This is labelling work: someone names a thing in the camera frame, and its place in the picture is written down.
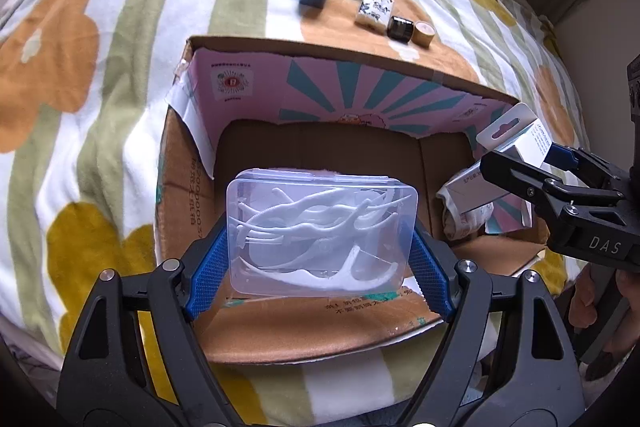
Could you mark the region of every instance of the adhesive tape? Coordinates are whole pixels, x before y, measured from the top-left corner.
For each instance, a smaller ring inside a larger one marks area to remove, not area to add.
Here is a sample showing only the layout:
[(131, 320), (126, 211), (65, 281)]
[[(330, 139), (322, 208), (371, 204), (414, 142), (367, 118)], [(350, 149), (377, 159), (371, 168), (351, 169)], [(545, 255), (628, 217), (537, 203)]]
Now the adhesive tape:
[(436, 30), (433, 29), (433, 26), (428, 22), (418, 21), (415, 23), (411, 40), (423, 48), (428, 48), (435, 35)]

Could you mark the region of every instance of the clear plastic box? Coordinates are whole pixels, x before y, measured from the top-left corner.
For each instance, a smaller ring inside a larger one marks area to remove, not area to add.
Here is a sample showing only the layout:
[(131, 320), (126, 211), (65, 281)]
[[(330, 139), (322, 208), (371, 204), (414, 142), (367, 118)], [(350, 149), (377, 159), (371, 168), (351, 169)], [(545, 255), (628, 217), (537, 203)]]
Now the clear plastic box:
[(415, 188), (386, 176), (240, 172), (226, 190), (231, 284), (270, 296), (397, 290), (417, 203)]

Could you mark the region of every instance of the finger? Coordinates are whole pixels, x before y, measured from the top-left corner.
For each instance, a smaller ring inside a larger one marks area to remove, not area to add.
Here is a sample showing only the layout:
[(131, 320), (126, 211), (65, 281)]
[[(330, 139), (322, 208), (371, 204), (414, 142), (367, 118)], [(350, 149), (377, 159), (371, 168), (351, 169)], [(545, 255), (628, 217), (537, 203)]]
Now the finger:
[(628, 299), (631, 309), (640, 313), (640, 274), (617, 270), (616, 283), (620, 295)]
[(585, 306), (593, 304), (595, 298), (595, 285), (591, 279), (591, 264), (588, 264), (578, 274), (575, 280), (575, 295)]
[(640, 314), (629, 310), (622, 319), (613, 337), (607, 341), (603, 351), (611, 353), (616, 359), (622, 359), (640, 337)]
[(569, 322), (575, 328), (587, 328), (598, 318), (598, 313), (593, 305), (585, 306), (584, 302), (574, 295), (569, 306)]

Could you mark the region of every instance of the printed logo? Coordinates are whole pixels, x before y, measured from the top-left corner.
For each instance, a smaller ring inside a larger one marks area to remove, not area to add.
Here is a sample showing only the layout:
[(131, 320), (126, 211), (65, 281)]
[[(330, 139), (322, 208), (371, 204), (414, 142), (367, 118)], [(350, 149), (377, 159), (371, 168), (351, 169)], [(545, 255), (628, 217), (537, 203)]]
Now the printed logo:
[(216, 100), (251, 96), (254, 93), (254, 72), (249, 68), (214, 68), (211, 70), (211, 84)]
[(486, 104), (484, 104), (484, 103), (475, 103), (474, 105), (469, 107), (467, 110), (465, 110), (464, 112), (459, 114), (457, 117), (455, 117), (453, 119), (453, 121), (457, 122), (457, 121), (466, 120), (468, 118), (471, 118), (471, 117), (475, 116), (476, 114), (478, 114), (480, 111), (482, 111), (485, 108), (486, 108)]
[(338, 123), (386, 128), (385, 121), (376, 114), (344, 114), (337, 121)]
[(594, 235), (589, 243), (589, 248), (591, 250), (604, 250), (606, 253), (613, 255), (618, 253), (620, 244), (621, 243), (614, 243), (610, 239), (603, 241), (597, 235)]

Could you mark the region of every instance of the striped blanket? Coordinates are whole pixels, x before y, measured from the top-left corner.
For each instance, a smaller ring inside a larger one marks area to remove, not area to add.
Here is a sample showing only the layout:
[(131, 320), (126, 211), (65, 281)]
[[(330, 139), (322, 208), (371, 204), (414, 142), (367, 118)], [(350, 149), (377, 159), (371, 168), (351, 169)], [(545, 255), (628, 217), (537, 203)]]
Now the striped blanket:
[[(525, 0), (396, 0), (403, 13), (433, 24), (429, 52), (373, 34), (355, 38), (357, 3), (328, 0), (310, 20), (298, 0), (7, 2), (0, 11), (0, 319), (27, 334), (25, 346), (61, 360), (96, 274), (156, 265), (165, 97), (190, 35), (307, 41), (418, 62), (435, 80), (438, 72), (452, 74), (514, 96), (557, 142), (587, 145), (553, 28)], [(150, 318), (143, 315), (141, 324), (153, 370), (161, 363)], [(276, 397), (268, 367), (216, 371), (234, 403), (248, 408), (245, 421), (308, 425), (410, 395), (417, 378), (406, 375), (418, 369), (411, 360), (420, 342), (433, 338), (394, 346), (402, 356), (359, 355), (360, 387), (354, 383), (354, 399), (340, 401), (321, 385), (328, 366), (315, 380), (312, 369), (290, 377), (305, 400), (293, 391)], [(301, 369), (281, 370), (281, 381), (287, 371)], [(160, 373), (157, 388), (170, 398)], [(384, 392), (371, 383), (380, 375)]]

